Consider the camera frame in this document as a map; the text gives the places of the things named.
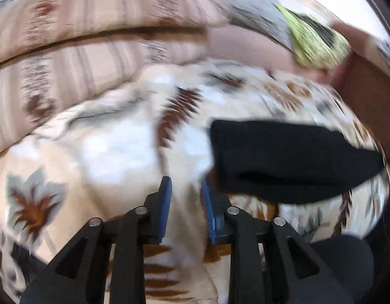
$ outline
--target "black fabric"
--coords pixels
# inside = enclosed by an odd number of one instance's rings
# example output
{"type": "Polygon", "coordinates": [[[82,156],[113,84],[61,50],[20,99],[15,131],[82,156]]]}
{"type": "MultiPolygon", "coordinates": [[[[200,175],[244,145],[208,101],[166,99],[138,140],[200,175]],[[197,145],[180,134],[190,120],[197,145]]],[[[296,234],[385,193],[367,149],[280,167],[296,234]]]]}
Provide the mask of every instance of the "black fabric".
{"type": "Polygon", "coordinates": [[[354,148],[319,126],[215,120],[210,138],[218,189],[270,202],[329,199],[384,168],[379,152],[354,148]]]}
{"type": "Polygon", "coordinates": [[[349,235],[338,235],[312,243],[335,278],[359,303],[374,282],[374,257],[370,246],[349,235]]]}
{"type": "Polygon", "coordinates": [[[28,286],[46,267],[45,263],[17,243],[13,244],[11,256],[21,269],[26,286],[28,286]]]}
{"type": "Polygon", "coordinates": [[[309,282],[301,284],[295,297],[286,304],[354,304],[351,294],[333,282],[309,282]]]}

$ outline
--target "brown leaf pattern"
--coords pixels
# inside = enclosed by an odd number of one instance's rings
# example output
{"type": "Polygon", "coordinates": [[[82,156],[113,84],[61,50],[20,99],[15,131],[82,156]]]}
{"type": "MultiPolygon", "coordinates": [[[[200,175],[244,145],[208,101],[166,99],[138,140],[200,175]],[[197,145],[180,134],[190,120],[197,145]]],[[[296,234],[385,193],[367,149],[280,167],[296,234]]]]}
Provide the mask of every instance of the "brown leaf pattern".
{"type": "Polygon", "coordinates": [[[192,301],[194,299],[195,299],[195,297],[182,297],[182,298],[174,297],[174,298],[163,298],[162,300],[163,301],[171,301],[174,303],[181,303],[184,301],[192,301]]]}
{"type": "Polygon", "coordinates": [[[256,217],[258,219],[266,220],[266,217],[265,217],[265,214],[264,214],[264,210],[262,210],[261,206],[259,206],[258,209],[257,209],[256,217]]]}
{"type": "Polygon", "coordinates": [[[152,245],[152,244],[143,245],[144,258],[149,258],[162,253],[167,253],[168,251],[171,251],[171,247],[168,247],[167,245],[152,245]]]}
{"type": "Polygon", "coordinates": [[[23,36],[31,47],[50,40],[50,30],[56,22],[56,13],[61,0],[34,0],[23,36]]]}
{"type": "Polygon", "coordinates": [[[24,109],[33,117],[33,121],[39,124],[48,120],[56,108],[53,98],[45,98],[43,95],[37,94],[30,97],[24,109]]]}
{"type": "Polygon", "coordinates": [[[178,0],[153,0],[151,4],[157,6],[157,17],[161,20],[160,25],[177,26],[182,20],[178,0]]]}
{"type": "Polygon", "coordinates": [[[279,103],[283,108],[288,110],[296,111],[303,107],[302,102],[293,96],[292,94],[286,92],[282,88],[279,88],[274,83],[264,83],[263,84],[266,91],[279,103]]]}
{"type": "Polygon", "coordinates": [[[243,79],[237,78],[231,74],[218,75],[214,72],[209,72],[208,76],[220,81],[221,83],[223,83],[225,85],[229,85],[231,87],[241,87],[244,84],[243,79]]]}
{"type": "Polygon", "coordinates": [[[158,40],[142,40],[142,43],[146,46],[147,59],[149,62],[154,64],[168,62],[168,48],[165,42],[158,40]]]}
{"type": "Polygon", "coordinates": [[[206,243],[206,249],[203,254],[204,263],[216,263],[220,261],[222,256],[231,255],[231,245],[212,245],[212,242],[208,238],[206,243]]]}
{"type": "Polygon", "coordinates": [[[151,297],[172,297],[187,294],[186,290],[146,290],[146,295],[151,297]]]}
{"type": "Polygon", "coordinates": [[[366,128],[361,125],[359,122],[355,121],[353,122],[355,132],[362,138],[362,140],[367,141],[370,138],[370,133],[366,128]]]}
{"type": "Polygon", "coordinates": [[[348,191],[342,195],[340,215],[338,217],[337,223],[334,226],[334,234],[341,234],[342,229],[347,226],[347,218],[350,216],[350,208],[352,208],[351,196],[351,191],[348,191]]]}
{"type": "Polygon", "coordinates": [[[178,94],[168,99],[170,104],[165,107],[157,129],[159,147],[169,147],[168,141],[173,140],[174,130],[182,122],[187,122],[187,118],[191,118],[191,113],[197,113],[195,108],[198,104],[196,102],[200,101],[201,97],[195,89],[178,88],[178,94]]]}
{"type": "Polygon", "coordinates": [[[144,281],[144,285],[150,288],[167,288],[177,283],[179,283],[179,281],[168,279],[145,279],[144,281]]]}
{"type": "Polygon", "coordinates": [[[286,85],[291,92],[293,92],[296,96],[300,97],[311,97],[312,93],[308,88],[302,87],[301,85],[296,84],[295,82],[288,82],[286,85]]]}
{"type": "Polygon", "coordinates": [[[275,217],[278,217],[279,216],[279,205],[278,203],[272,203],[272,202],[268,202],[267,203],[267,208],[268,208],[268,211],[267,211],[267,216],[266,216],[266,220],[273,220],[275,217]]]}
{"type": "Polygon", "coordinates": [[[8,199],[11,204],[13,228],[20,226],[27,239],[35,243],[42,229],[49,224],[55,208],[60,205],[59,198],[65,193],[64,185],[45,183],[41,169],[35,171],[22,184],[20,177],[8,176],[8,199]]]}

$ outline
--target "pink fabric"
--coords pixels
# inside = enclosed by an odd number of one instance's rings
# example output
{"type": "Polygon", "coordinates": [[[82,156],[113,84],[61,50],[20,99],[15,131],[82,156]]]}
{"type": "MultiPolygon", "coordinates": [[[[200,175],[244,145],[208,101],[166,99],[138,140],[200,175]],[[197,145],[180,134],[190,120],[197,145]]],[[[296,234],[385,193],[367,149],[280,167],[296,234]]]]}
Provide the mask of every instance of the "pink fabric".
{"type": "Polygon", "coordinates": [[[209,56],[236,60],[265,70],[280,70],[298,74],[319,83],[329,83],[331,78],[323,70],[300,67],[292,52],[263,34],[242,27],[227,25],[209,28],[209,56]]]}
{"type": "Polygon", "coordinates": [[[366,45],[372,38],[370,34],[341,22],[333,23],[331,27],[348,40],[355,53],[365,56],[366,45]]]}
{"type": "Polygon", "coordinates": [[[354,57],[354,52],[351,51],[337,68],[329,71],[328,83],[333,88],[338,88],[342,84],[342,82],[343,82],[343,80],[348,72],[348,68],[351,65],[353,57],[354,57]]]}
{"type": "Polygon", "coordinates": [[[354,54],[337,91],[390,154],[390,78],[354,54]]]}

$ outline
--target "patterned blanket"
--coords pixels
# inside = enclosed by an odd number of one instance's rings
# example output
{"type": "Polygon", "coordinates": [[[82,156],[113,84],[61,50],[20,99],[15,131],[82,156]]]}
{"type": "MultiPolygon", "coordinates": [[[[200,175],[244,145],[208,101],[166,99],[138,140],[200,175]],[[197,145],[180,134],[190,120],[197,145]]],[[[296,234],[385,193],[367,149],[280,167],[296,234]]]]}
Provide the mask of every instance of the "patterned blanket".
{"type": "MultiPolygon", "coordinates": [[[[1,154],[6,290],[18,299],[88,219],[118,218],[169,175],[166,237],[162,246],[145,248],[147,301],[226,303],[230,246],[208,242],[199,197],[200,181],[213,167],[208,129],[215,118],[317,124],[340,131],[356,147],[377,149],[329,86],[224,60],[147,66],[134,82],[64,110],[1,154]]],[[[230,194],[230,200],[258,218],[282,216],[306,241],[317,241],[335,233],[365,236],[388,194],[385,170],[315,204],[278,206],[242,194],[230,194]]]]}

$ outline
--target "pillow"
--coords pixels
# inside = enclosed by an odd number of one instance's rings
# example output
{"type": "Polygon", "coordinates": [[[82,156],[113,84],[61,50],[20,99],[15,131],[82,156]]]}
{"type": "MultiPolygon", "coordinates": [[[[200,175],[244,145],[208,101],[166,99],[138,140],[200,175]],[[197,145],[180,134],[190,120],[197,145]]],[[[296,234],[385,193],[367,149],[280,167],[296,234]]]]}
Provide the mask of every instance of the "pillow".
{"type": "Polygon", "coordinates": [[[292,51],[286,17],[275,7],[278,0],[221,0],[229,8],[233,25],[252,29],[292,51]]]}
{"type": "Polygon", "coordinates": [[[145,64],[204,58],[196,31],[114,33],[65,42],[0,66],[0,152],[70,106],[131,80],[145,64]]]}
{"type": "Polygon", "coordinates": [[[222,25],[226,13],[215,0],[15,0],[0,9],[0,62],[101,31],[222,25]]]}

